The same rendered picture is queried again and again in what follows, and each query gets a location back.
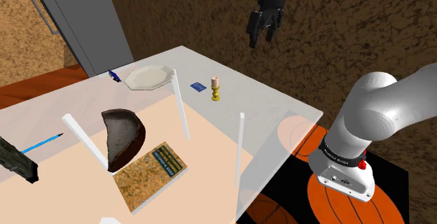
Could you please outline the glass table with white legs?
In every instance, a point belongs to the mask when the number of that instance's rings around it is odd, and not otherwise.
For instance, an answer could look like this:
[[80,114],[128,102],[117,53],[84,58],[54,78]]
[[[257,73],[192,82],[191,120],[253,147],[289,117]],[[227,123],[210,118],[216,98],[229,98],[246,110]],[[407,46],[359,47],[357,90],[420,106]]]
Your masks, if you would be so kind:
[[[244,213],[244,170],[287,114],[317,123],[320,110],[179,46],[117,69],[121,78],[148,65],[175,70],[171,84],[131,90],[106,74],[0,110],[0,136],[27,152],[39,168],[28,183],[0,167],[0,224],[235,224]],[[213,101],[211,77],[220,99]],[[199,82],[198,92],[190,85]],[[106,128],[101,113],[134,111],[146,128],[141,154],[167,142],[188,170],[135,215],[103,165]]]

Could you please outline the yellow candlestick with pink candle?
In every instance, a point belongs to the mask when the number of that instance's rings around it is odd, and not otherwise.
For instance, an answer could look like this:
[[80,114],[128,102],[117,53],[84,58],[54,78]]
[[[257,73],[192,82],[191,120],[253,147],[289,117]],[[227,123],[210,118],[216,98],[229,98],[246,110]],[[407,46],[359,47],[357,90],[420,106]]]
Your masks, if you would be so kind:
[[213,101],[218,101],[220,99],[219,88],[220,88],[219,77],[218,76],[211,77],[211,89],[212,89],[211,99]]

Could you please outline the white octagonal plate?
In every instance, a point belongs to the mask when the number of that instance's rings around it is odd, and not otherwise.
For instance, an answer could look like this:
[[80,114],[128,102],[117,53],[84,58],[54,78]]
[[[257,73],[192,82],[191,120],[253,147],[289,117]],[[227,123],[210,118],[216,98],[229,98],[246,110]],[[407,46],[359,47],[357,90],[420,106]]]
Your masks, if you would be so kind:
[[148,65],[130,72],[123,82],[131,90],[154,90],[171,82],[173,75],[166,65]]

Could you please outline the basketball patterned robot stand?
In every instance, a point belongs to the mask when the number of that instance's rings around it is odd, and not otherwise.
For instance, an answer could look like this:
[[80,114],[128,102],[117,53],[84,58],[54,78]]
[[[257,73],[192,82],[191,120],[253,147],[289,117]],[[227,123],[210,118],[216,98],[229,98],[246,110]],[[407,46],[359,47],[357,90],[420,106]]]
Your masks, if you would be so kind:
[[372,152],[375,193],[368,202],[320,184],[307,158],[327,130],[287,114],[244,170],[237,224],[410,224],[408,172]]

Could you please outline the dark brown bowl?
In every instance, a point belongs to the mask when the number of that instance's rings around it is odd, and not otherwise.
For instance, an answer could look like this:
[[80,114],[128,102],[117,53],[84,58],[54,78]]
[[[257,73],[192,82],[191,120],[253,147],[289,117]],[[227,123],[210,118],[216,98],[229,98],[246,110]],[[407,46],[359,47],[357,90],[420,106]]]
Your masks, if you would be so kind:
[[117,172],[140,151],[146,128],[131,110],[116,108],[101,113],[106,126],[108,171]]

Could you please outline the grey refrigerator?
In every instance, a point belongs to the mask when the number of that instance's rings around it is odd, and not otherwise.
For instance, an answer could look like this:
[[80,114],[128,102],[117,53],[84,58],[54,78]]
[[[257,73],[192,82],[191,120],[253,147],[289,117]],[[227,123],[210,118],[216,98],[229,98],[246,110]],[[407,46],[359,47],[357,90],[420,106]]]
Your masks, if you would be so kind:
[[39,0],[89,77],[133,63],[112,0]]

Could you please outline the orange speckled book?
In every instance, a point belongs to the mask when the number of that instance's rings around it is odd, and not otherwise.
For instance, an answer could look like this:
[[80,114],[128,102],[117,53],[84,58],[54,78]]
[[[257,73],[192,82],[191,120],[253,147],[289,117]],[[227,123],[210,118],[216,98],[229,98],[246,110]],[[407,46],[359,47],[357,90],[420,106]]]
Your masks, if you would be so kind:
[[123,199],[135,215],[188,170],[167,142],[113,174]]

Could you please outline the light blue pencil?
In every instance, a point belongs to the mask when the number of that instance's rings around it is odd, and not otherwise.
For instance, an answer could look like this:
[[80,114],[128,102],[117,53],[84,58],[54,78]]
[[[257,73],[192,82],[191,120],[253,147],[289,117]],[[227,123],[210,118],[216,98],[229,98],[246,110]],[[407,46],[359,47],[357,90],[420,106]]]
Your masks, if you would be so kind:
[[34,150],[35,148],[38,148],[38,147],[40,147],[40,146],[42,146],[42,145],[44,145],[44,144],[46,144],[46,143],[48,143],[48,142],[50,142],[50,141],[52,141],[52,140],[54,140],[54,139],[56,139],[56,138],[62,136],[63,134],[64,134],[64,133],[61,133],[61,134],[57,134],[57,135],[55,135],[55,136],[52,136],[52,137],[50,137],[49,139],[46,139],[46,140],[44,140],[44,141],[42,141],[42,142],[39,142],[39,143],[37,143],[37,144],[35,144],[35,145],[33,145],[33,146],[30,146],[30,147],[28,147],[28,148],[22,150],[21,153],[25,154],[25,153],[27,153],[27,152],[29,152],[29,151],[31,151],[31,150]]

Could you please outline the dark green angular object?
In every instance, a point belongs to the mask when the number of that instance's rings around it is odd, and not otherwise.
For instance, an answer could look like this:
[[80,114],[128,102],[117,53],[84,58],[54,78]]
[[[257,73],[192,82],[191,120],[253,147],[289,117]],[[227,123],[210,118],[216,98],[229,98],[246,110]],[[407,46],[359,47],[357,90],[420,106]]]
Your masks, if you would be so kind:
[[38,165],[0,136],[0,165],[30,183],[39,180]]

